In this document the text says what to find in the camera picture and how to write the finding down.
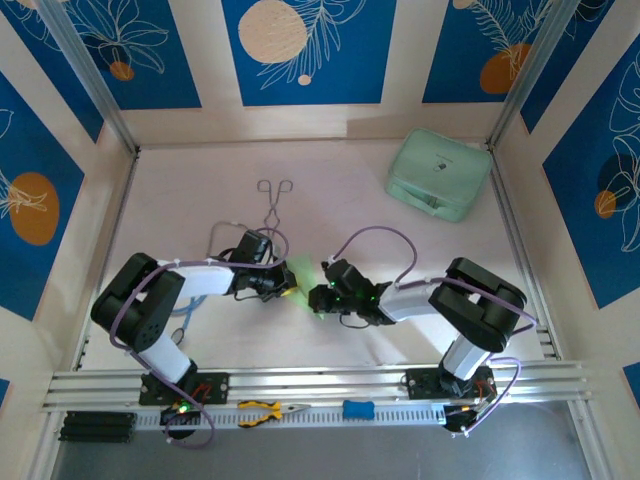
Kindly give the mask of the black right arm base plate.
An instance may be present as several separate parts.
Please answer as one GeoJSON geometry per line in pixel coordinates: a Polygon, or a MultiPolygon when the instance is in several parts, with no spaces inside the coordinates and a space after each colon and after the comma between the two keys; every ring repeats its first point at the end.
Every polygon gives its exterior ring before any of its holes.
{"type": "Polygon", "coordinates": [[[412,368],[405,372],[411,400],[493,400],[497,396],[493,380],[493,371],[487,366],[478,367],[468,380],[459,379],[441,367],[412,368]]]}

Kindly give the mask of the aluminium side rail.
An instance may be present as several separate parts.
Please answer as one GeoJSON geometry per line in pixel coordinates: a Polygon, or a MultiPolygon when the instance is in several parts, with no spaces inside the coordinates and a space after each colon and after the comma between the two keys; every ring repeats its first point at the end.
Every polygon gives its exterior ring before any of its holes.
{"type": "Polygon", "coordinates": [[[103,228],[98,238],[94,261],[90,269],[90,296],[87,301],[87,308],[83,322],[78,333],[76,347],[70,361],[70,370],[72,372],[80,369],[83,364],[86,345],[89,342],[91,330],[91,307],[93,302],[98,298],[107,275],[111,255],[136,174],[139,156],[140,149],[137,149],[132,160],[127,165],[126,175],[120,181],[118,188],[114,190],[108,209],[105,213],[103,228]]]}
{"type": "Polygon", "coordinates": [[[544,298],[541,284],[531,264],[522,235],[520,221],[514,209],[514,204],[509,194],[502,169],[496,154],[492,150],[490,150],[489,153],[492,159],[492,187],[515,256],[517,270],[524,282],[524,290],[529,299],[528,306],[538,321],[536,335],[542,348],[543,357],[546,360],[562,360],[564,355],[558,345],[555,327],[550,318],[550,311],[544,298]]]}

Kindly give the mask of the black stacked bars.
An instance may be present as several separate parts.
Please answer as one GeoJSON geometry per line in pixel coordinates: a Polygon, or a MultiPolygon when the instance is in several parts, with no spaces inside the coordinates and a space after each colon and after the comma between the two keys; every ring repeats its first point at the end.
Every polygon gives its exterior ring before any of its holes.
{"type": "Polygon", "coordinates": [[[128,443],[135,431],[134,413],[68,411],[58,440],[76,443],[128,443]]]}

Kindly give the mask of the mint green zipper pouch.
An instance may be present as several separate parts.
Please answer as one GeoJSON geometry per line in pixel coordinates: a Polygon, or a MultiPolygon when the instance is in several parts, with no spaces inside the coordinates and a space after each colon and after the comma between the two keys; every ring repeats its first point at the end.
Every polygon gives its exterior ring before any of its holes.
{"type": "Polygon", "coordinates": [[[491,166],[488,152],[415,128],[389,166],[385,190],[431,216],[458,223],[476,203],[491,166]]]}

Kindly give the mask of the aluminium corner post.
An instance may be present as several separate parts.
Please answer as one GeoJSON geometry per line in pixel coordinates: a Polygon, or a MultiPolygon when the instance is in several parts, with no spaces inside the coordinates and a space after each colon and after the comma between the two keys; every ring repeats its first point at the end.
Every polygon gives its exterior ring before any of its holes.
{"type": "Polygon", "coordinates": [[[490,153],[496,151],[509,125],[529,97],[579,3],[580,0],[553,0],[551,3],[549,16],[542,23],[524,65],[516,76],[486,139],[486,146],[490,153]]]}
{"type": "Polygon", "coordinates": [[[57,0],[34,0],[36,10],[63,53],[76,78],[126,151],[136,157],[139,144],[89,51],[57,0]]]}

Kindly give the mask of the aluminium rail frame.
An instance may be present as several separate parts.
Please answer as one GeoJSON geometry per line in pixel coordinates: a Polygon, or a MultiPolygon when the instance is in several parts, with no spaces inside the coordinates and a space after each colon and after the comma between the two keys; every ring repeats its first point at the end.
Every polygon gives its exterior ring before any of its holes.
{"type": "MultiPolygon", "coordinates": [[[[420,399],[413,394],[410,365],[352,368],[204,369],[205,376],[228,373],[222,391],[224,406],[242,400],[304,403],[316,407],[337,406],[344,400],[378,405],[406,404],[420,399]]],[[[56,372],[45,394],[42,409],[48,412],[87,410],[119,411],[163,408],[174,402],[161,400],[142,385],[137,370],[83,370],[56,372]]],[[[592,397],[589,371],[579,362],[525,361],[505,403],[587,400],[592,397]]]]}

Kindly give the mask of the yellow and black pliers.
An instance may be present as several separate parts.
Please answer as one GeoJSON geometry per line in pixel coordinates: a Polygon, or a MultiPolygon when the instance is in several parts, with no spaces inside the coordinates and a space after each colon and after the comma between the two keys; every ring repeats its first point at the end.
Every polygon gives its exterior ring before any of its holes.
{"type": "Polygon", "coordinates": [[[239,409],[264,409],[266,414],[258,419],[242,421],[238,423],[240,428],[250,429],[270,421],[279,421],[285,415],[310,408],[309,404],[281,403],[279,401],[266,402],[259,400],[246,400],[237,403],[239,409]]]}

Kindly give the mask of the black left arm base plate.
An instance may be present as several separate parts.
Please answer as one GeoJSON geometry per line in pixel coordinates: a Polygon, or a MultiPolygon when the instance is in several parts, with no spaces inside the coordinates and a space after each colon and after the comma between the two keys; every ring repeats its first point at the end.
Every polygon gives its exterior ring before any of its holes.
{"type": "MultiPolygon", "coordinates": [[[[229,393],[230,375],[223,373],[190,373],[178,387],[203,405],[224,405],[229,393]]],[[[151,374],[141,376],[138,402],[143,406],[170,406],[185,399],[182,394],[151,374]]]]}

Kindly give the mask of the metal scissor tongs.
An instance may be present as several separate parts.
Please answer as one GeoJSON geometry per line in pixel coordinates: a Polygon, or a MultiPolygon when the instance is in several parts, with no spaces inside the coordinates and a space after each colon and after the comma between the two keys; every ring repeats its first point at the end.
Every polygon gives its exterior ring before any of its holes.
{"type": "Polygon", "coordinates": [[[259,193],[265,193],[268,197],[269,210],[263,219],[263,226],[266,234],[272,239],[281,223],[278,214],[280,197],[293,190],[293,182],[289,179],[283,179],[274,186],[270,180],[261,179],[257,182],[256,188],[259,193]]]}

